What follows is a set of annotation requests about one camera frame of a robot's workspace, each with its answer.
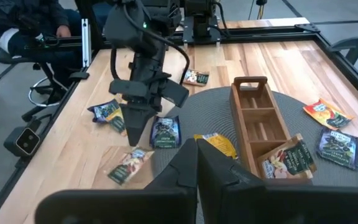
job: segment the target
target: jeans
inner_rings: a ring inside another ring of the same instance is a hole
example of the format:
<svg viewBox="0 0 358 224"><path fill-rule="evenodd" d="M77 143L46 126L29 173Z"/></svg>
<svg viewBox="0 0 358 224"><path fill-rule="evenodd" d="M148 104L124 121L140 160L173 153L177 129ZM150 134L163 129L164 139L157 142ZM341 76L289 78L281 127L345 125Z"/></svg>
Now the jeans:
<svg viewBox="0 0 358 224"><path fill-rule="evenodd" d="M78 12L65 9L65 13L68 17L70 25L71 36L81 36L81 16ZM98 18L99 28L102 29L105 23L105 18L102 16ZM56 34L57 26L53 25L50 21L41 21L40 30L47 36L47 34ZM82 67L82 53L81 48L74 51L67 52L30 52L25 50L25 46L29 43L29 39L20 33L16 33L12 36L8 42L8 50L12 56L20 55L25 58L31 58L35 62L50 63L54 73L54 78L65 86L70 85L68 77L73 72Z"/></svg>

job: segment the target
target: black robot gripper foreground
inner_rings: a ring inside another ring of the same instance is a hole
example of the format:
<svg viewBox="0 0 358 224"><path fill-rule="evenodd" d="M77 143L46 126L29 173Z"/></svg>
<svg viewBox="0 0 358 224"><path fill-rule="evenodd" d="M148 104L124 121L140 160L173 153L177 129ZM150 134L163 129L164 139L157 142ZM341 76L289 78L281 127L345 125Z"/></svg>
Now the black robot gripper foreground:
<svg viewBox="0 0 358 224"><path fill-rule="evenodd" d="M171 36L180 23L180 3L179 0L116 0L109 3L112 9L106 21L105 35L112 45L110 66L114 79L109 92L122 94L122 99L127 102L120 107L129 145L136 146L148 120L161 112L162 98L182 107L189 95L181 83L170 80L171 75L162 72L169 43L165 38ZM121 80L116 72L118 46L135 52L129 65L129 80Z"/></svg>
<svg viewBox="0 0 358 224"><path fill-rule="evenodd" d="M143 190L57 192L35 222L194 224L197 188L205 224L358 223L358 188L261 180L204 139L188 139Z"/></svg>

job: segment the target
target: orange snack bag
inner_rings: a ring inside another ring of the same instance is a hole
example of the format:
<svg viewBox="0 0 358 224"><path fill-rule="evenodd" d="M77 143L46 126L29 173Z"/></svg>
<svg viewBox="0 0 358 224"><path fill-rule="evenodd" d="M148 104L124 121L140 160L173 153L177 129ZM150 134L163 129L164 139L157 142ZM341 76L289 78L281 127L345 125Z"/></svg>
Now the orange snack bag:
<svg viewBox="0 0 358 224"><path fill-rule="evenodd" d="M346 126L354 118L321 98L317 103L304 106L303 109L320 124L335 131Z"/></svg>

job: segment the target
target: round gray placemat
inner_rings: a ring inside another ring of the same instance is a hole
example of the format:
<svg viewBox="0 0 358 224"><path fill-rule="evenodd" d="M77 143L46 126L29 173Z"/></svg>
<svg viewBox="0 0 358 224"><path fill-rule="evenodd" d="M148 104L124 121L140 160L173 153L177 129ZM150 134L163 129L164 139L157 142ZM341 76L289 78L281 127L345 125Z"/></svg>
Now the round gray placemat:
<svg viewBox="0 0 358 224"><path fill-rule="evenodd" d="M229 104L230 87L214 88L192 95L182 108L172 109L167 116L179 115L182 143L194 134L219 133L230 139L238 151L236 132ZM303 111L302 102L274 92L285 124L291 136L300 133L317 166L314 185L358 187L358 171L339 166L316 154L322 126ZM178 149L159 149L152 156L153 174L157 176L167 166Z"/></svg>

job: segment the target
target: dark jacket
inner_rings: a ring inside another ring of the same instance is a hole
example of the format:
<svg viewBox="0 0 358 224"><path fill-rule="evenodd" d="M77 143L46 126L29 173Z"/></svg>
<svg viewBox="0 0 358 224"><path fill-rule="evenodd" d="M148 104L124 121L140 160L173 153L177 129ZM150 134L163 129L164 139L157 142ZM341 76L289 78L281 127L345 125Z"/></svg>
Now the dark jacket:
<svg viewBox="0 0 358 224"><path fill-rule="evenodd" d="M64 9L58 0L11 0L21 9L21 11L35 19L36 21L50 21L56 26L68 26L68 19ZM5 13L0 10L0 37L10 28L16 25L10 21Z"/></svg>

